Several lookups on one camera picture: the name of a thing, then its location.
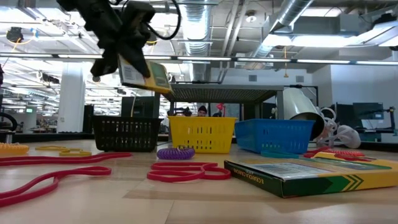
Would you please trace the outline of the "yellow spiral coil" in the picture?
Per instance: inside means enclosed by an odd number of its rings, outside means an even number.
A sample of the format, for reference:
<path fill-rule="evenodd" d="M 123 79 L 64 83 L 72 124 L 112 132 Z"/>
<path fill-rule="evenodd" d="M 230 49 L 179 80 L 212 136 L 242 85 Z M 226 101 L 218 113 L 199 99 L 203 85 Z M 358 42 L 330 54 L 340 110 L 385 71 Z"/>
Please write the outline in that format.
<path fill-rule="evenodd" d="M 0 142 L 0 155 L 19 155 L 26 154 L 28 151 L 27 145 Z"/>

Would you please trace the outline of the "blue plastic basket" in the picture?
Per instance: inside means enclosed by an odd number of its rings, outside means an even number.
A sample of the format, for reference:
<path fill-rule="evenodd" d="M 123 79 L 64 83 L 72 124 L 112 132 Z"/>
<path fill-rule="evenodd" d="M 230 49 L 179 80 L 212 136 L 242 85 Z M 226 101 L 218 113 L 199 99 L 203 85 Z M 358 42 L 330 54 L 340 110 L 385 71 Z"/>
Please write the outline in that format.
<path fill-rule="evenodd" d="M 237 145 L 247 151 L 289 154 L 307 152 L 314 121 L 249 119 L 235 123 Z"/>

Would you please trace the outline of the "black plastic basket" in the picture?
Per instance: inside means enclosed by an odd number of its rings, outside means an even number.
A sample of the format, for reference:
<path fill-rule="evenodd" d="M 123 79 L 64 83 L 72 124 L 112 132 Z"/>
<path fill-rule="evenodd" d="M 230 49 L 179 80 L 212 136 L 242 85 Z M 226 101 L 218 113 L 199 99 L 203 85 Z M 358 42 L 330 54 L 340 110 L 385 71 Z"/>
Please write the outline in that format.
<path fill-rule="evenodd" d="M 94 116 L 97 149 L 104 152 L 152 152 L 157 146 L 159 118 Z"/>

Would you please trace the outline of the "long ceiling light bar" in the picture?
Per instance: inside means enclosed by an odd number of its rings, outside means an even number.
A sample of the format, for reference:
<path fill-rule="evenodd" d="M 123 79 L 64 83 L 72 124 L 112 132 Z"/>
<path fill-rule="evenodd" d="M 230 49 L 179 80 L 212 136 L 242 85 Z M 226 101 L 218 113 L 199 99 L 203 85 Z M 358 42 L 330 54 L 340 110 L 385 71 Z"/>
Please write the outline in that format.
<path fill-rule="evenodd" d="M 83 59 L 94 60 L 102 56 L 98 54 L 32 54 L 0 52 L 0 57 L 9 58 L 55 58 L 55 59 Z M 370 66 L 398 66 L 398 61 L 383 60 L 325 60 L 299 58 L 249 58 L 249 57 L 204 57 L 204 56 L 174 56 L 174 55 L 145 55 L 146 60 L 158 61 L 191 61 L 191 62 L 259 62 L 259 63 L 297 63 L 297 64 L 330 64 L 330 65 L 370 65 Z"/>

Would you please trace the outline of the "red rubber band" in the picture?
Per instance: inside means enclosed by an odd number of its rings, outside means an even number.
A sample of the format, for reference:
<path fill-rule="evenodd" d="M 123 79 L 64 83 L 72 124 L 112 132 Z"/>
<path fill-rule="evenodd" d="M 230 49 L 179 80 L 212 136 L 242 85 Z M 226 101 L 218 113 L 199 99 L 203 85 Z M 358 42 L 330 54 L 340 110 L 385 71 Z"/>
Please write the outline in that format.
<path fill-rule="evenodd" d="M 214 162 L 156 162 L 147 178 L 161 182 L 189 182 L 198 179 L 226 180 L 231 177 L 228 169 Z"/>
<path fill-rule="evenodd" d="M 60 170 L 40 175 L 30 182 L 14 190 L 0 192 L 0 208 L 26 202 L 44 195 L 47 195 L 57 189 L 59 182 L 69 175 L 89 175 L 89 176 L 107 176 L 111 175 L 112 170 L 102 166 L 83 167 L 78 169 Z M 35 185 L 52 179 L 52 183 L 35 190 L 31 190 Z"/>
<path fill-rule="evenodd" d="M 107 152 L 94 156 L 83 157 L 50 157 L 50 156 L 19 156 L 0 158 L 0 167 L 5 166 L 28 166 L 43 164 L 92 164 L 108 159 L 132 157 L 128 152 Z"/>
<path fill-rule="evenodd" d="M 333 154 L 333 153 L 327 153 L 324 152 L 327 149 L 331 149 L 330 147 L 320 147 L 316 150 L 313 151 L 307 151 L 303 156 L 306 158 L 315 158 L 315 157 L 320 157 L 320 156 L 333 156 L 334 159 L 342 159 L 346 161 L 364 161 L 364 162 L 369 162 L 372 161 L 372 159 L 369 159 L 367 157 L 352 157 L 352 156 L 344 156 L 344 155 L 339 155 L 339 154 Z"/>

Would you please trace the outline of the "yellow green crayon box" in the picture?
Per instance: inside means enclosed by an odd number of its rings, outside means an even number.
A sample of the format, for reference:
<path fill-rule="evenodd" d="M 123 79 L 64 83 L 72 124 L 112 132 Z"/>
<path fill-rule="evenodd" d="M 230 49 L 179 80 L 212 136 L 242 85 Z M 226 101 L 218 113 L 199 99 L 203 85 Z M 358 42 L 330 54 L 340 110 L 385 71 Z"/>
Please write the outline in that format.
<path fill-rule="evenodd" d="M 150 77 L 144 77 L 133 65 L 122 56 L 118 58 L 119 76 L 123 86 L 151 90 L 157 93 L 170 93 L 172 87 L 165 67 L 159 63 L 145 60 L 142 64 Z"/>
<path fill-rule="evenodd" d="M 281 198 L 398 186 L 398 161 L 319 152 L 311 158 L 224 161 L 231 175 Z"/>

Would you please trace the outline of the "grey perforated metal shelf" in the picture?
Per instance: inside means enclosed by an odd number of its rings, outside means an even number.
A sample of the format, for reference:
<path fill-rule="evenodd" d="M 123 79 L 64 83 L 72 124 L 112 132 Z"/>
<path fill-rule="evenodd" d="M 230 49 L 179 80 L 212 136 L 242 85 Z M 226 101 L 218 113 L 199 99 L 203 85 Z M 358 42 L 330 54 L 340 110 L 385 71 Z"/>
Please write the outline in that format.
<path fill-rule="evenodd" d="M 229 84 L 172 84 L 172 91 L 164 93 L 173 111 L 177 102 L 232 103 L 253 107 L 255 118 L 262 118 L 263 102 L 276 97 L 283 100 L 283 85 L 229 85 Z"/>

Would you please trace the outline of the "yellow plastic basket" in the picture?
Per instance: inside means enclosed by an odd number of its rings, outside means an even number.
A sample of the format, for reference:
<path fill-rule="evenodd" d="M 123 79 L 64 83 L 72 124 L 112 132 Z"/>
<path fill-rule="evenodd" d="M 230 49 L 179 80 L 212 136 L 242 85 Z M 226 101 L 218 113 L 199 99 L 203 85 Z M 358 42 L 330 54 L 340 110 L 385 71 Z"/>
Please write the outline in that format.
<path fill-rule="evenodd" d="M 229 154 L 236 118 L 169 116 L 173 147 L 201 154 Z"/>

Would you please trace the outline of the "yellow rubber band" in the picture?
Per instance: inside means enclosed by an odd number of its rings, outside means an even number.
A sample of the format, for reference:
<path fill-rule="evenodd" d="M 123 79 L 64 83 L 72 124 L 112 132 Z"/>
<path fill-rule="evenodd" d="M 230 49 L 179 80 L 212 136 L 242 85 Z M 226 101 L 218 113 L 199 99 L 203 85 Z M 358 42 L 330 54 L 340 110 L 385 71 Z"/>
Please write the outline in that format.
<path fill-rule="evenodd" d="M 90 151 L 84 151 L 79 148 L 70 148 L 70 147 L 63 147 L 63 146 L 39 146 L 35 148 L 36 151 L 57 151 L 58 155 L 61 157 L 71 157 L 71 156 L 78 156 L 78 157 L 85 157 L 91 156 L 92 153 Z"/>

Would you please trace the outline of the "orange-red spiral coil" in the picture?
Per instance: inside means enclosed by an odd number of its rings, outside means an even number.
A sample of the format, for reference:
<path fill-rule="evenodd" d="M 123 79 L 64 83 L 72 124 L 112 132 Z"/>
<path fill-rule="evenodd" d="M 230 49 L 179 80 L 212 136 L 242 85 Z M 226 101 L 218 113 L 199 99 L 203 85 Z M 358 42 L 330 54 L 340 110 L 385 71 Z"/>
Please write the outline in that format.
<path fill-rule="evenodd" d="M 344 156 L 352 156 L 352 157 L 364 157 L 365 156 L 362 152 L 359 152 L 359 151 L 339 151 L 339 150 L 327 149 L 324 152 L 339 154 L 339 155 L 344 155 Z"/>

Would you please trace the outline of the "silver ribbed air duct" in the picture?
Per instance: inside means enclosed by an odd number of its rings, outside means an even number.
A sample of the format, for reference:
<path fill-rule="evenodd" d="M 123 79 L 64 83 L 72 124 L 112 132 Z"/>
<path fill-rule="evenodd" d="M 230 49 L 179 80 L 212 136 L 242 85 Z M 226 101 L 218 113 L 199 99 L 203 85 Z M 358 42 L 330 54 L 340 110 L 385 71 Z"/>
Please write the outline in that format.
<path fill-rule="evenodd" d="M 181 4 L 182 32 L 185 53 L 192 57 L 204 57 L 210 53 L 211 6 L 204 4 Z M 209 68 L 206 62 L 192 62 L 189 65 L 191 80 L 207 81 Z"/>

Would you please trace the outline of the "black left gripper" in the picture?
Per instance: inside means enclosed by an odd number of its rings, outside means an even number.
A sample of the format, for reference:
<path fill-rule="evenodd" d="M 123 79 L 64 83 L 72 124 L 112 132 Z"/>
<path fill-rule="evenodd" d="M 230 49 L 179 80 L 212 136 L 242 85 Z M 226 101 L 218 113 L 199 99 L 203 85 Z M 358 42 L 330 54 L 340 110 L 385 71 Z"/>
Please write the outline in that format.
<path fill-rule="evenodd" d="M 76 10 L 85 20 L 84 28 L 92 31 L 98 38 L 97 46 L 103 49 L 102 57 L 96 59 L 91 74 L 100 77 L 116 71 L 118 56 L 122 55 L 144 77 L 150 77 L 150 71 L 142 51 L 150 38 L 148 31 L 135 30 L 127 37 L 128 46 L 120 39 L 122 21 L 108 0 L 57 0 L 66 11 Z"/>

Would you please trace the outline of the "white square pillar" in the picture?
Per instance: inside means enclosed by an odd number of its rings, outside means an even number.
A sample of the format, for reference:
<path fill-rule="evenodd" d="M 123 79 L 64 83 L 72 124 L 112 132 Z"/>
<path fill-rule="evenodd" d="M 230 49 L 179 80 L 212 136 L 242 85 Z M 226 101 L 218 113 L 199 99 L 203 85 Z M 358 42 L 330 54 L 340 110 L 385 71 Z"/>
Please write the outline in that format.
<path fill-rule="evenodd" d="M 64 62 L 60 82 L 57 132 L 81 132 L 85 107 L 85 76 L 81 63 Z"/>

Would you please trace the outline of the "purple spiral coil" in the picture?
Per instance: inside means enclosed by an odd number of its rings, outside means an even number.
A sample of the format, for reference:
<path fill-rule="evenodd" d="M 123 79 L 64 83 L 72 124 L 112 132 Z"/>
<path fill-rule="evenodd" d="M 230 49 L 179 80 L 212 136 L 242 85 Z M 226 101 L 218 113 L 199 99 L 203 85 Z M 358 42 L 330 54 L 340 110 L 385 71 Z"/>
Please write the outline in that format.
<path fill-rule="evenodd" d="M 165 148 L 157 151 L 157 157 L 163 160 L 189 160 L 195 155 L 195 150 L 190 147 Z"/>

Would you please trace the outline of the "silver spiral air duct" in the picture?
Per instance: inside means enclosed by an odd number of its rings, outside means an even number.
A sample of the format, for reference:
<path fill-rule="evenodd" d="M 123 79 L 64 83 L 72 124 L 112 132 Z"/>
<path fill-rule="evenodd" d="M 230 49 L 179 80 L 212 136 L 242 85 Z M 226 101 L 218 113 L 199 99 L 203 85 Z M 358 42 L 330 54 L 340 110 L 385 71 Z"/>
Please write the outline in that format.
<path fill-rule="evenodd" d="M 262 28 L 262 42 L 251 54 L 254 58 L 264 58 L 278 44 L 272 43 L 271 34 L 279 29 L 287 29 L 292 32 L 294 23 L 312 4 L 314 0 L 284 0 L 280 10 L 267 17 Z"/>

